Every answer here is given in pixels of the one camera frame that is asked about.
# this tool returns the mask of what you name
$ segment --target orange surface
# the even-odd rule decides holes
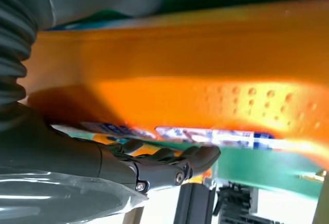
[[[329,169],[327,21],[300,0],[43,32],[20,82],[57,122],[268,132]]]

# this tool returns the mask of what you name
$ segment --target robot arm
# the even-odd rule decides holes
[[[85,219],[104,208],[120,206],[118,202],[121,201],[115,196],[108,197],[99,191],[85,193],[79,188],[80,192],[75,198],[72,191],[69,195],[64,194],[63,198],[49,196],[53,202],[48,205],[44,202],[42,207],[38,206],[41,209],[34,209],[36,211],[35,215],[39,219],[33,219],[32,214],[28,215],[29,219],[22,219],[17,213],[23,212],[16,208],[31,204],[29,207],[35,206],[31,201],[26,202],[28,199],[26,196],[20,196],[20,201],[17,199],[18,202],[11,200],[8,203],[8,198],[13,197],[8,194],[17,192],[18,189],[32,191],[34,184],[29,185],[33,182],[32,179],[23,182],[15,179],[17,175],[23,175],[17,171],[32,170],[67,177],[70,182],[69,187],[74,187],[76,179],[79,179],[78,182],[81,179],[91,180],[96,185],[100,181],[111,181],[129,188],[130,191],[146,193],[151,189],[180,185],[185,179],[210,168],[220,156],[220,151],[213,146],[194,147],[180,157],[174,157],[167,149],[154,155],[131,157],[126,154],[128,147],[136,147],[136,144],[113,147],[72,139],[47,125],[37,111],[18,103],[26,96],[25,89],[17,83],[17,78],[26,75],[26,69],[21,62],[30,56],[31,46],[36,39],[38,30],[77,20],[100,10],[146,15],[160,4],[161,0],[0,0],[0,176],[14,177],[9,180],[11,187],[3,185],[8,182],[5,176],[0,177],[0,196],[2,197],[0,197],[0,205],[2,209],[9,204],[10,208],[4,209],[15,213],[14,216],[8,213],[3,215],[2,211],[2,223],[5,223],[5,219],[8,220],[8,223],[46,223],[45,216],[51,216],[51,213],[60,215],[63,223],[69,223],[72,219]],[[55,186],[51,184],[41,185],[42,187],[33,189],[34,193],[61,189],[59,186],[54,188]],[[63,186],[63,191],[67,191],[69,186]],[[88,204],[85,199],[97,201]]]

